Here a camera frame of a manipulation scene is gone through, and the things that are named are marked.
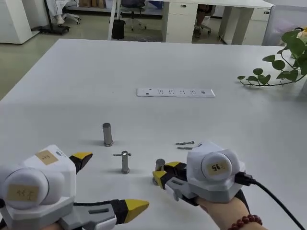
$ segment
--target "black trash bin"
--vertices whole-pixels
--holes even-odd
[[[113,23],[113,31],[112,31],[112,38],[113,39],[124,39],[125,37],[125,21],[115,19]]]

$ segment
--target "metal cylinder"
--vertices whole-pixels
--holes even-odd
[[[155,171],[164,171],[165,160],[157,159],[155,161]]]
[[[112,133],[111,133],[111,125],[110,123],[104,123],[102,125],[102,129],[104,132],[104,146],[110,147],[113,145]]]
[[[165,160],[157,159],[155,161],[155,171],[164,171]],[[153,184],[158,185],[157,181],[153,178]]]
[[[122,174],[128,174],[130,171],[129,166],[128,166],[128,157],[129,157],[129,154],[127,151],[123,151],[121,153],[121,163],[122,163],[121,173]]]

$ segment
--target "metal pin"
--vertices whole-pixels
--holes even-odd
[[[112,133],[111,133],[111,125],[110,123],[104,123],[102,125],[102,129],[104,132],[104,146],[110,147],[113,145]]]
[[[128,174],[130,171],[128,167],[128,157],[129,157],[128,152],[122,151],[121,153],[121,163],[122,163],[121,173],[122,174]]]
[[[155,171],[164,171],[165,160],[157,159],[155,161]],[[158,185],[158,182],[153,177],[153,184]]]
[[[121,153],[119,153],[119,154],[113,154],[113,156],[120,157],[120,156],[122,156],[122,154],[121,154]]]
[[[192,150],[192,147],[177,147],[179,150]]]
[[[190,142],[179,142],[176,143],[176,145],[193,145],[195,142],[194,141],[190,141]]]

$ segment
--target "floor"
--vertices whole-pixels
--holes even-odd
[[[80,15],[81,24],[67,20],[65,24],[71,27],[64,36],[38,34],[23,45],[0,44],[0,100],[14,87],[14,85],[29,71],[29,69],[46,53],[59,38],[106,40],[109,16]],[[146,30],[125,28],[127,41],[161,41],[161,22],[156,18],[142,18],[147,24]],[[193,43],[220,44],[217,32],[220,19],[210,19],[212,28],[210,36],[203,31],[200,39]]]

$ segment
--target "white power strip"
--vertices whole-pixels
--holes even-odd
[[[204,89],[162,89],[138,88],[138,97],[215,97],[212,90]]]

